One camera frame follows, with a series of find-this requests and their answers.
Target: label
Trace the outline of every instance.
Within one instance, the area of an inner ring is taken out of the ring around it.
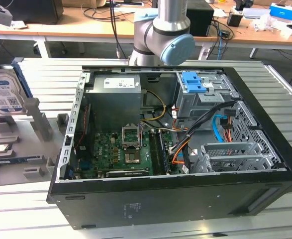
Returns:
[[[3,164],[3,163],[11,163],[11,161],[0,161],[0,164]]]
[[[197,155],[197,149],[192,150],[192,152],[190,154],[190,156],[195,156],[195,155]]]
[[[203,87],[213,87],[213,84],[212,83],[202,83]]]
[[[0,112],[21,112],[23,107],[14,92],[17,89],[13,83],[0,81]]]
[[[177,118],[177,111],[171,111],[172,113],[172,118],[176,119]]]
[[[185,165],[182,166],[182,171],[184,171],[186,174],[189,173],[189,169]]]
[[[135,88],[134,78],[106,78],[104,88]]]
[[[124,218],[132,219],[141,211],[141,203],[126,203],[124,204]]]

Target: motherboard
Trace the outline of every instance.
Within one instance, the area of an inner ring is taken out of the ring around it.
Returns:
[[[157,149],[159,145],[156,145],[154,133],[143,131],[138,134],[133,131],[125,133],[125,142],[135,142],[137,137],[140,139],[140,147],[126,148],[123,146],[122,132],[96,133],[92,159],[79,161],[78,171],[81,178],[153,176],[169,173],[168,150],[173,144],[170,133],[160,133],[160,150]]]

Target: light blue robot joint cap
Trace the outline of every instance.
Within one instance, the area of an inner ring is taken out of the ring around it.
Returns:
[[[191,56],[194,48],[194,37],[191,34],[183,34],[166,45],[160,60],[168,65],[180,65]]]

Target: green circuit board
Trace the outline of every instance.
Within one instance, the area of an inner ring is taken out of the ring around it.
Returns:
[[[106,172],[116,170],[146,170],[153,175],[150,154],[149,132],[142,132],[140,149],[124,149],[122,133],[96,133],[94,141],[94,155],[90,161],[81,161],[81,177],[83,179],[103,178]],[[136,140],[134,133],[125,134],[125,141]],[[169,133],[162,134],[165,149],[172,145]]]

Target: floor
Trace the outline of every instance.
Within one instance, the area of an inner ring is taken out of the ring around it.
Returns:
[[[14,57],[39,57],[33,53],[33,41],[13,41],[3,42],[5,48]],[[115,44],[113,43],[85,43],[85,53],[80,54],[78,44],[75,42],[65,42],[68,53],[62,54],[62,44],[60,42],[50,42],[52,57],[68,58],[116,58]],[[132,51],[132,44],[122,44],[122,48],[128,55]],[[197,59],[200,47],[196,47],[191,59]],[[224,53],[223,60],[252,60],[249,58],[250,48],[228,48]],[[287,81],[292,77],[292,51],[279,52],[272,49],[260,49],[255,57],[256,61],[272,65]],[[216,59],[216,55],[211,55],[209,59]],[[7,64],[12,57],[0,48],[0,64]]]

